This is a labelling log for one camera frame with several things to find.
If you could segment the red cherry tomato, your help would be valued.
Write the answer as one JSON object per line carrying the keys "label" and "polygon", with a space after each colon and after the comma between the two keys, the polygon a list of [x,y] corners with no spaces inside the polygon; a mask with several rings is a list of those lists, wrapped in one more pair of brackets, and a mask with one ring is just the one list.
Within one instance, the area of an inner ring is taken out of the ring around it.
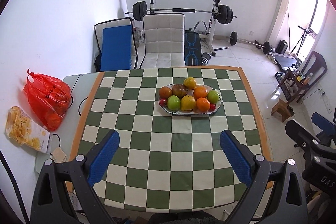
{"label": "red cherry tomato", "polygon": [[216,105],[215,104],[211,104],[210,108],[209,108],[209,111],[213,112],[213,111],[215,111],[215,109],[216,109]]}
{"label": "red cherry tomato", "polygon": [[167,105],[167,99],[166,98],[161,98],[159,100],[159,105],[165,107]]}

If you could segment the green apple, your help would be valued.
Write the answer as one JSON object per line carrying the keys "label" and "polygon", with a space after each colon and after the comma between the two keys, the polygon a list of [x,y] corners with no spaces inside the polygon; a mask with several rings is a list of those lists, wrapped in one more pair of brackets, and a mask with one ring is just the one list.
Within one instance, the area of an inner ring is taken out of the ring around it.
{"label": "green apple", "polygon": [[171,111],[178,111],[181,107],[181,100],[179,97],[172,95],[167,99],[167,107]]}
{"label": "green apple", "polygon": [[207,94],[207,99],[211,104],[215,105],[220,100],[220,95],[216,90],[211,90]]}

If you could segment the large bright orange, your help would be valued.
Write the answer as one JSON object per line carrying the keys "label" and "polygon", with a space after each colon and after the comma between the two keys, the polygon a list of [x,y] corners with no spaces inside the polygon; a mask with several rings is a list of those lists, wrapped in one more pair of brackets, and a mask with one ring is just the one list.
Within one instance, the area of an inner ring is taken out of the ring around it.
{"label": "large bright orange", "polygon": [[207,94],[208,94],[208,91],[207,91],[206,87],[204,87],[204,86],[197,86],[194,89],[194,92],[193,92],[193,96],[194,96],[195,100],[197,100],[199,98],[206,98]]}

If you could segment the large yellow citrus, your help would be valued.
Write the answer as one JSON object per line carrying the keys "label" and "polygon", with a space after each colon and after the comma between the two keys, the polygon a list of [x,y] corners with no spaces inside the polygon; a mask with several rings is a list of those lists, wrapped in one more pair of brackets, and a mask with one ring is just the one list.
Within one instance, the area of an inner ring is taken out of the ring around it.
{"label": "large yellow citrus", "polygon": [[193,96],[186,95],[181,99],[181,111],[192,111],[196,106]]}

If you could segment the small yellow orange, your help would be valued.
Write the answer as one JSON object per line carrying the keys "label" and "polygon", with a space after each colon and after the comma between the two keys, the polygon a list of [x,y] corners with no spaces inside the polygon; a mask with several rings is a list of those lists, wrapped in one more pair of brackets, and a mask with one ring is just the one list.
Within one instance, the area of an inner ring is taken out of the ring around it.
{"label": "small yellow orange", "polygon": [[194,77],[187,77],[183,81],[184,86],[189,90],[194,90],[197,87],[197,81]]}

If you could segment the dark red apple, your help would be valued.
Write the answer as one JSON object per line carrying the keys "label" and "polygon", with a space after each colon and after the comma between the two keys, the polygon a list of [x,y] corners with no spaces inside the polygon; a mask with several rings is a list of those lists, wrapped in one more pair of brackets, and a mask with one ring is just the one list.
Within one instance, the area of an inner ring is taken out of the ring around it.
{"label": "dark red apple", "polygon": [[183,98],[187,94],[187,90],[183,84],[175,84],[171,88],[172,94],[178,98]]}

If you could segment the reddish brown orange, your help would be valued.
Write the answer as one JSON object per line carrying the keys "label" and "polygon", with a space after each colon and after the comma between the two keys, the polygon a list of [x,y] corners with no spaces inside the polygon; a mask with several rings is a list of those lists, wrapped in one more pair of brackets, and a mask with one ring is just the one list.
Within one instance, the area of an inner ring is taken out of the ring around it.
{"label": "reddish brown orange", "polygon": [[159,98],[168,99],[170,96],[172,96],[171,88],[167,86],[163,86],[159,90]]}

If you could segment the dark wooden chair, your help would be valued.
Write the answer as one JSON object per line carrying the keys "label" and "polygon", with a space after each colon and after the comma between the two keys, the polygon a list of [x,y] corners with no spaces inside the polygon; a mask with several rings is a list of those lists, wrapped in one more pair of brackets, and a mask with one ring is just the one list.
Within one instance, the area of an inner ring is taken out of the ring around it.
{"label": "dark wooden chair", "polygon": [[302,68],[295,65],[288,67],[285,73],[277,72],[274,76],[285,95],[287,103],[297,103],[303,99],[306,93],[319,82],[327,72],[325,58],[318,52],[312,51],[305,60]]}

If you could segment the black treadmill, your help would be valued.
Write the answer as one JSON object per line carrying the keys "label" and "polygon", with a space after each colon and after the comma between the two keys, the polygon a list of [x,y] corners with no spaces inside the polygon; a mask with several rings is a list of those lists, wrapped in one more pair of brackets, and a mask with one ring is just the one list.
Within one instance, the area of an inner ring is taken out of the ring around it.
{"label": "black treadmill", "polygon": [[276,61],[277,66],[282,70],[286,71],[289,67],[296,67],[298,68],[301,64],[302,61],[291,55],[284,55],[280,53],[272,53],[271,54]]}

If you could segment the snack chips box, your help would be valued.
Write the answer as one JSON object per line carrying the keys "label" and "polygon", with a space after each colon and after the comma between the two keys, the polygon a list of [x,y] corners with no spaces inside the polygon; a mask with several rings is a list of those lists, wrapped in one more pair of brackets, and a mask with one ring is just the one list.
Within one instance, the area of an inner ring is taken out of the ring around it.
{"label": "snack chips box", "polygon": [[8,112],[6,134],[19,145],[29,146],[41,153],[50,152],[51,134],[18,106],[13,106]]}

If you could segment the red plastic bag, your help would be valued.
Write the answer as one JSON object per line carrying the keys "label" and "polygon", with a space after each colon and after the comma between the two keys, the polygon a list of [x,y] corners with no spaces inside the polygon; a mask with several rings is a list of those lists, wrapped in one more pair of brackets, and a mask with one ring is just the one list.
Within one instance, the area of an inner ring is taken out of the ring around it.
{"label": "red plastic bag", "polygon": [[23,90],[41,123],[49,131],[56,131],[71,103],[70,87],[55,77],[27,71]]}

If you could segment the floral oval ceramic plate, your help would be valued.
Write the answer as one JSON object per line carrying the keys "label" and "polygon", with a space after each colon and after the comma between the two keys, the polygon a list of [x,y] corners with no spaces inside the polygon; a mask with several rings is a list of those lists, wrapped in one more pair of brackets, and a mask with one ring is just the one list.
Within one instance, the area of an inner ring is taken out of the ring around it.
{"label": "floral oval ceramic plate", "polygon": [[[167,85],[167,87],[172,88],[174,85],[175,84],[169,84],[169,85]],[[198,86],[204,86],[204,87],[206,87],[206,89],[207,89],[208,92],[211,91],[211,90],[216,90],[216,89],[214,89],[214,88],[212,88],[212,87],[210,87],[208,85],[198,85]],[[186,89],[186,90],[187,90],[187,94],[186,95],[193,96],[194,90],[189,90],[189,89]],[[165,112],[167,112],[167,113],[169,113],[171,115],[185,115],[185,116],[188,115],[188,116],[191,116],[191,115],[210,115],[210,114],[214,114],[214,113],[216,113],[219,110],[220,106],[221,106],[221,95],[220,95],[220,100],[216,104],[216,109],[213,112],[208,111],[206,113],[201,113],[198,110],[197,106],[195,106],[195,108],[192,111],[181,111],[181,108],[178,111],[171,111],[171,110],[169,110],[169,108],[167,107],[167,105],[165,107],[163,107],[163,106],[160,106],[160,107],[163,110],[165,110]]]}

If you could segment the white weight bench rack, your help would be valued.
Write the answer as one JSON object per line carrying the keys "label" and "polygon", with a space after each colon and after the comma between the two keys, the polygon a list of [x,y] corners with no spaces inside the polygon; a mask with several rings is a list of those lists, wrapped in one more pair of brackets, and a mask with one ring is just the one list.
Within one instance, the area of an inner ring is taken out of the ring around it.
{"label": "white weight bench rack", "polygon": [[207,36],[203,36],[202,38],[205,39],[206,46],[208,46],[208,49],[210,50],[210,54],[213,57],[216,56],[215,49],[213,48],[213,39],[214,39],[214,34],[215,34],[215,27],[216,27],[216,24],[217,24],[218,20],[222,18],[221,12],[224,11],[220,2],[221,2],[221,0],[213,0],[212,11],[196,10],[196,12],[211,14],[211,17],[210,17],[210,20],[209,20],[209,25],[207,27],[208,34],[207,34]]}

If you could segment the black blue exercise mat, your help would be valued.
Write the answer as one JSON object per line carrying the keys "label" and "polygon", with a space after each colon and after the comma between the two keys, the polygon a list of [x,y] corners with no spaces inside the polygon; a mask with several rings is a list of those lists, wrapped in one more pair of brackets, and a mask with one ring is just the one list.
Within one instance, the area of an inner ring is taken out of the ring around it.
{"label": "black blue exercise mat", "polygon": [[185,31],[184,58],[186,66],[202,65],[201,40],[198,33]]}

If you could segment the barbell on rack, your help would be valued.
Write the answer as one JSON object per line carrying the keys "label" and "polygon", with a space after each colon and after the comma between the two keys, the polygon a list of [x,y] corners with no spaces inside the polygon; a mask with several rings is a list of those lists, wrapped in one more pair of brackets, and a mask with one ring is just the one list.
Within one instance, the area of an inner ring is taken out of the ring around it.
{"label": "barbell on rack", "polygon": [[145,1],[137,2],[133,5],[132,10],[126,12],[126,14],[132,14],[133,18],[139,22],[142,21],[143,16],[148,13],[154,12],[163,12],[163,11],[171,11],[171,12],[181,12],[181,13],[206,13],[211,14],[215,17],[215,19],[220,24],[230,24],[233,18],[237,18],[234,15],[233,10],[226,5],[219,5],[217,11],[207,11],[207,10],[198,10],[198,9],[187,9],[187,8],[168,8],[168,9],[148,9],[147,3]]}

